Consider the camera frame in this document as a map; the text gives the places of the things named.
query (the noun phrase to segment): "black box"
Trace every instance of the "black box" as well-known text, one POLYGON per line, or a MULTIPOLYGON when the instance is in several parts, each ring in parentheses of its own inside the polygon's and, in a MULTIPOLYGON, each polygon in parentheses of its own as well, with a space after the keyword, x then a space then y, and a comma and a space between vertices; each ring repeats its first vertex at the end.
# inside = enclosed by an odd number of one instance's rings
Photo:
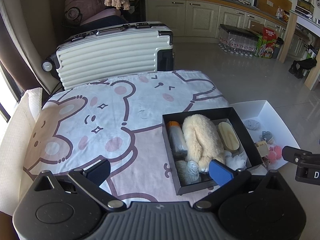
POLYGON ((235 130, 236 135, 238 136, 240 146, 243 147, 243 150, 246 152, 248 156, 246 166, 247 167, 249 166, 249 168, 247 169, 252 170, 257 166, 263 164, 261 156, 257 148, 255 147, 250 134, 248 133, 246 127, 242 123, 240 117, 238 116, 236 111, 233 109, 233 107, 205 109, 205 110, 197 110, 197 111, 182 112, 182 113, 175 113, 175 114, 164 114, 162 116, 163 117, 162 134, 164 138, 165 148, 167 150, 174 188, 176 190, 177 195, 202 190, 208 187, 214 187, 217 185, 217 183, 214 180, 212 180, 209 177, 209 175, 204 175, 204 174, 202 174, 201 177, 202 177, 202 180, 205 179, 205 181, 186 185, 186 186, 181 186, 180 184, 176 166, 174 164, 175 160, 173 159, 173 155, 172 155, 172 151, 169 143, 166 124, 169 121, 176 121, 180 125, 182 125, 184 119, 193 114, 202 114, 208 117, 210 120, 212 120, 215 123, 215 125, 217 125, 219 122, 225 122, 228 120, 228 122, 232 125, 233 129, 235 130))

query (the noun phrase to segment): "bed sheet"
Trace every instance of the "bed sheet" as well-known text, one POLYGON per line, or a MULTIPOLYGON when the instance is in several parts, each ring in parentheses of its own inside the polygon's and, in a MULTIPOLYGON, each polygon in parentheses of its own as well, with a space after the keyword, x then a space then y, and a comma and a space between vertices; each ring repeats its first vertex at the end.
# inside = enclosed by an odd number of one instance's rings
POLYGON ((44 105, 23 170, 67 174, 107 158, 111 174, 100 186, 123 200, 195 201, 213 188, 176 196, 162 136, 162 115, 228 107, 199 71, 109 78, 58 93, 44 105))

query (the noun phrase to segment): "white table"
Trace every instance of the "white table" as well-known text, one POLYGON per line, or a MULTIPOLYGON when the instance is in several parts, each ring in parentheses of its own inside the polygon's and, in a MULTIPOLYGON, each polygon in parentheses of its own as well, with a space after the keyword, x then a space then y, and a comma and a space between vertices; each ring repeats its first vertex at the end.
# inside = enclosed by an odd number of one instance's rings
MULTIPOLYGON (((290 17, 289 17, 287 29, 286 29, 285 35, 284 35, 284 44, 282 46, 283 48, 278 56, 279 61, 282 63, 284 63, 284 61, 288 55, 288 51, 290 48, 290 44, 292 42, 292 37, 294 35, 294 31, 296 29, 297 23, 302 25, 306 29, 310 30, 318 37, 320 37, 320 25, 318 25, 318 24, 314 23, 313 21, 301 16, 300 14, 290 10, 290 17)), ((320 75, 320 53, 318 53, 316 60, 318 62, 317 65, 311 69, 306 81, 304 82, 304 84, 310 90, 313 90, 316 87, 316 85, 319 83, 319 79, 320 79, 319 78, 319 75, 320 75)))

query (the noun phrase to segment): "white suitcase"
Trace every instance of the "white suitcase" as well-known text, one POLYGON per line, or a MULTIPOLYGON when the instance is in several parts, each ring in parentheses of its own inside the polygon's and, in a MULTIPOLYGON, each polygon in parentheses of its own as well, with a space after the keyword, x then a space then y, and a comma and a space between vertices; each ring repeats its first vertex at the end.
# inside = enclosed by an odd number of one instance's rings
POLYGON ((60 79, 65 90, 112 76, 170 71, 172 40, 172 31, 160 22, 101 28, 70 37, 43 69, 60 79))

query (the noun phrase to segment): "gray crochet item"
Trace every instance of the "gray crochet item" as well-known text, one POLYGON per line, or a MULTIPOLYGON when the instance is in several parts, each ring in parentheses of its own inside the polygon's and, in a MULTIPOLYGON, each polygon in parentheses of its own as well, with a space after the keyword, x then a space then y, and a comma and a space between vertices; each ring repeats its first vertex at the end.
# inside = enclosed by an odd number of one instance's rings
POLYGON ((274 139, 272 133, 269 131, 263 131, 262 135, 260 135, 260 141, 266 141, 268 144, 273 144, 274 139))
POLYGON ((260 128, 260 123, 256 120, 249 119, 244 121, 244 126, 249 130, 258 130, 260 128))
POLYGON ((201 181, 198 163, 194 161, 177 161, 175 164, 181 185, 189 185, 201 181))

